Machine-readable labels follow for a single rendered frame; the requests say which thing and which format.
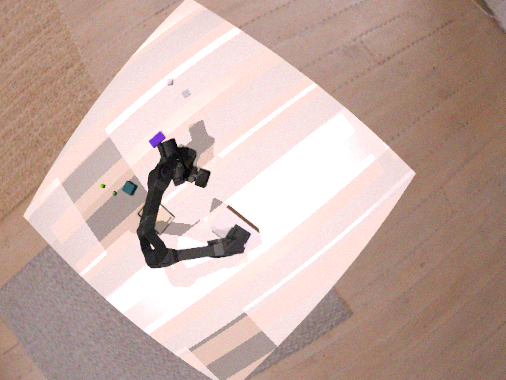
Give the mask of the light blue cube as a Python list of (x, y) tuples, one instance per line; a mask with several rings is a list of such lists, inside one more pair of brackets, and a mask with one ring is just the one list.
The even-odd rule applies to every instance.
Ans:
[(138, 185), (135, 183), (132, 183), (131, 181), (127, 181), (123, 186), (123, 191), (128, 194), (129, 196), (134, 196), (135, 191), (137, 189)]

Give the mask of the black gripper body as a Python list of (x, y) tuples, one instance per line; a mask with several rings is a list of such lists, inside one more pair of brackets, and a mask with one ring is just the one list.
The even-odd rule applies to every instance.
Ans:
[(187, 164), (184, 164), (184, 165), (187, 168), (187, 175), (184, 177), (185, 181), (187, 181), (187, 178), (194, 180), (194, 178), (196, 177), (194, 185), (202, 187), (202, 188), (206, 188), (207, 183), (208, 183), (208, 179), (210, 176), (210, 170), (200, 167), (198, 174), (196, 174), (197, 168), (192, 167), (192, 169), (189, 169), (190, 165), (187, 165)]

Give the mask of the purple rectangular block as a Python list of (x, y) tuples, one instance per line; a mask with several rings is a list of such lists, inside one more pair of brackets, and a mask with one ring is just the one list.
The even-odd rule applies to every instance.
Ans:
[(153, 148), (157, 147), (157, 145), (163, 142), (166, 137), (162, 134), (162, 132), (158, 132), (154, 137), (152, 137), (148, 142), (151, 144)]

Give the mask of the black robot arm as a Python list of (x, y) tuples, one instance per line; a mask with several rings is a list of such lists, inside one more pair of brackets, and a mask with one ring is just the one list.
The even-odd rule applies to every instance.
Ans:
[[(227, 232), (224, 238), (207, 241), (208, 245), (206, 246), (189, 249), (166, 248), (165, 243), (155, 231), (159, 206), (171, 180), (173, 180), (175, 187), (185, 183), (184, 177), (187, 175), (187, 168), (184, 164), (190, 165), (189, 169), (192, 169), (196, 151), (187, 146), (178, 148), (175, 138), (159, 143), (157, 149), (161, 161), (148, 175), (148, 194), (141, 213), (139, 227), (136, 230), (145, 263), (150, 268), (158, 269), (167, 268), (183, 260), (207, 257), (223, 258), (234, 254), (243, 254), (244, 244), (251, 233), (237, 224)], [(150, 243), (155, 249), (152, 250)]]

